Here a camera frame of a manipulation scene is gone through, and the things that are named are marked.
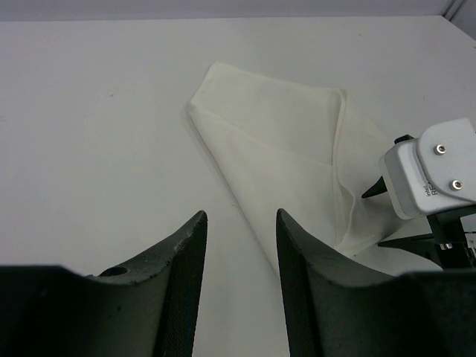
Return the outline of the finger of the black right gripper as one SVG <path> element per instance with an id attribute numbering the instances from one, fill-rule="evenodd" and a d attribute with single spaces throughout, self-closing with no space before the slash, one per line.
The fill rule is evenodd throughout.
<path id="1" fill-rule="evenodd" d="M 437 252 L 434 247 L 434 237 L 432 234 L 389 239 L 379 242 L 378 247 L 401 249 L 427 260 L 437 260 Z"/>
<path id="2" fill-rule="evenodd" d="M 386 193 L 387 192 L 387 187 L 385 184 L 384 178 L 381 176 L 378 181 L 371 186 L 368 190 L 366 190 L 361 197 L 363 199 L 367 199 L 370 197 L 378 196 L 380 194 Z"/>

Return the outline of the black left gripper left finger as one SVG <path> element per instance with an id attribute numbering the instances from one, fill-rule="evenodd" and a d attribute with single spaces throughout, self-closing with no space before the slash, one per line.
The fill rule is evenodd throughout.
<path id="1" fill-rule="evenodd" d="M 208 217 L 98 276 L 1 267 L 3 356 L 191 356 Z"/>

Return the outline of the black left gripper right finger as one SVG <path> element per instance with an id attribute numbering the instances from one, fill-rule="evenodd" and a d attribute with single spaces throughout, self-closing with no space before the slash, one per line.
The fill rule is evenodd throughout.
<path id="1" fill-rule="evenodd" d="M 277 255 L 292 356 L 473 356 L 475 272 L 397 277 L 351 260 L 285 210 Z"/>

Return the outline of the white cloth napkin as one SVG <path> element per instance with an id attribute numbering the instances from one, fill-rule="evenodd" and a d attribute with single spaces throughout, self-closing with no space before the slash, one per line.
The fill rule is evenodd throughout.
<path id="1" fill-rule="evenodd" d="M 279 209 L 346 257 L 399 228 L 387 196 L 363 198 L 392 141 L 345 90 L 217 62 L 187 113 L 272 268 Z"/>

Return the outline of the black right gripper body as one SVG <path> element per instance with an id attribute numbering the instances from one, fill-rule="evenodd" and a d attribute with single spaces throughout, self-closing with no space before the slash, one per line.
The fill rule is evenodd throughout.
<path id="1" fill-rule="evenodd" d="M 427 216 L 434 245 L 443 270 L 475 268 L 475 252 L 468 246 L 462 217 L 475 215 L 475 210 L 447 210 Z"/>

